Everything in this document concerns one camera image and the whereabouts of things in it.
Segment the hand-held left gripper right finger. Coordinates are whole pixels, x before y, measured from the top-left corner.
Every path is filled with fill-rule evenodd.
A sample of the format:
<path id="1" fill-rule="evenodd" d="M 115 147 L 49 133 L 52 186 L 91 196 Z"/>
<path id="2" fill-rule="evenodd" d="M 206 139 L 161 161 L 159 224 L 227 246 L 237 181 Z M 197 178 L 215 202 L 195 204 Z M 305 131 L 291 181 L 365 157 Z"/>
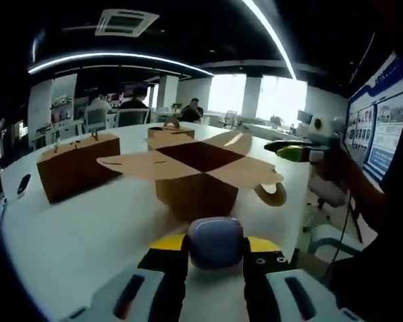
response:
<path id="1" fill-rule="evenodd" d="M 307 272 L 290 270 L 279 247 L 266 239 L 243 239 L 243 277 L 249 321 L 361 320 Z"/>

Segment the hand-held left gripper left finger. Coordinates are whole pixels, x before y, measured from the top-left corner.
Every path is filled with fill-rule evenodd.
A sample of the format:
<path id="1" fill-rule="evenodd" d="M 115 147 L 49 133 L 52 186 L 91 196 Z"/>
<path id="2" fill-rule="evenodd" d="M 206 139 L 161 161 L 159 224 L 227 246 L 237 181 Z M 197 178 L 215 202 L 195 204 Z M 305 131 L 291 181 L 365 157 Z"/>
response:
<path id="1" fill-rule="evenodd" d="M 178 321 L 188 274 L 188 236 L 163 237 L 63 321 Z"/>

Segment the person's right hand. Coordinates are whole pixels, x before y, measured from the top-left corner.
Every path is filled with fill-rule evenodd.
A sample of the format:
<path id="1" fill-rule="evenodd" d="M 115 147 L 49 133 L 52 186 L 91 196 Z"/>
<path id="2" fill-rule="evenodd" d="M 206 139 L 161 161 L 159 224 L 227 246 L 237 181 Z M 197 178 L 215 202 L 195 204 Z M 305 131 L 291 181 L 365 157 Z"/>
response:
<path id="1" fill-rule="evenodd" d="M 352 161 L 340 144 L 331 146 L 325 151 L 322 161 L 315 165 L 315 171 L 322 179 L 339 183 L 348 176 Z"/>

